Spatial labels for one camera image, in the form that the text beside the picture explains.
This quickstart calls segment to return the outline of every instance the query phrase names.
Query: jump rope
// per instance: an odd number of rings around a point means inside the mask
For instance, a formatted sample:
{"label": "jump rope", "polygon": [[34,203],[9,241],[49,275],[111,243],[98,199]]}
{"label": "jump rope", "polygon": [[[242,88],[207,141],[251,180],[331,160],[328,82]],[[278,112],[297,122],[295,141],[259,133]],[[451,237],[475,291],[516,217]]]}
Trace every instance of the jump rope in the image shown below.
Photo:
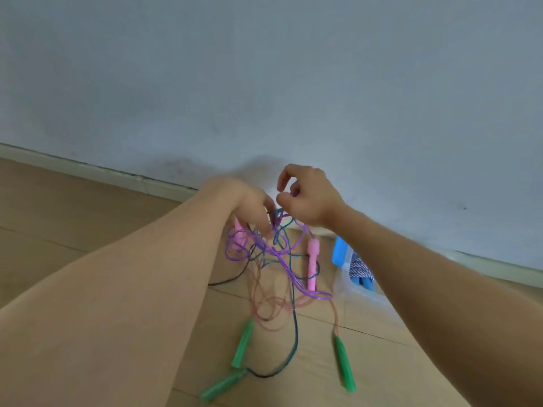
{"label": "jump rope", "polygon": [[[284,218],[290,218],[290,221],[288,224],[281,226],[280,224]],[[248,230],[244,229],[237,219],[235,225],[227,233],[228,240],[224,251],[226,258],[232,261],[247,260],[247,262],[242,271],[235,277],[220,281],[218,283],[210,283],[208,286],[212,287],[231,283],[240,278],[243,274],[248,274],[250,281],[249,285],[251,286],[249,298],[251,302],[252,317],[243,330],[240,344],[238,345],[236,354],[234,355],[234,360],[231,364],[231,366],[234,368],[233,373],[226,379],[205,390],[200,395],[200,400],[203,402],[211,402],[215,397],[233,387],[248,374],[251,374],[257,378],[265,379],[274,377],[281,373],[292,361],[298,349],[299,335],[296,310],[307,307],[314,300],[328,301],[332,306],[332,310],[334,312],[333,333],[335,336],[337,360],[341,368],[341,376],[346,390],[349,392],[356,392],[356,383],[352,375],[347,351],[345,350],[345,346],[343,345],[341,338],[339,338],[338,312],[333,302],[333,295],[325,291],[318,291],[316,289],[316,277],[320,273],[320,265],[316,260],[316,257],[319,254],[319,240],[315,238],[314,234],[305,224],[291,217],[283,209],[278,209],[275,212],[274,216],[271,217],[271,222],[272,231],[274,234],[273,246],[268,245],[258,230],[251,230],[249,226]],[[296,223],[302,229],[302,235],[294,243],[294,245],[290,244],[290,239],[286,232],[286,228],[292,223]],[[308,254],[294,254],[294,249],[301,243],[305,234],[309,234],[311,237],[309,239],[307,248]],[[304,255],[309,257],[307,277],[299,276],[292,270],[292,259],[300,258]],[[288,277],[287,287],[282,297],[274,295],[269,296],[266,294],[264,288],[262,288],[260,284],[262,269],[271,263],[281,264]],[[249,266],[252,264],[254,264],[254,268],[247,271]],[[298,290],[301,293],[301,296],[299,295],[298,297],[295,297],[295,290]],[[271,308],[268,314],[262,314],[260,311],[262,305],[264,304]],[[269,328],[266,324],[277,318],[283,311],[292,313],[292,318],[294,321],[294,345],[292,346],[287,358],[283,363],[279,364],[277,368],[266,374],[256,372],[250,367],[242,366],[243,356],[245,355],[245,350],[253,332],[254,322],[256,321],[259,326],[266,331],[278,331],[281,328]]]}

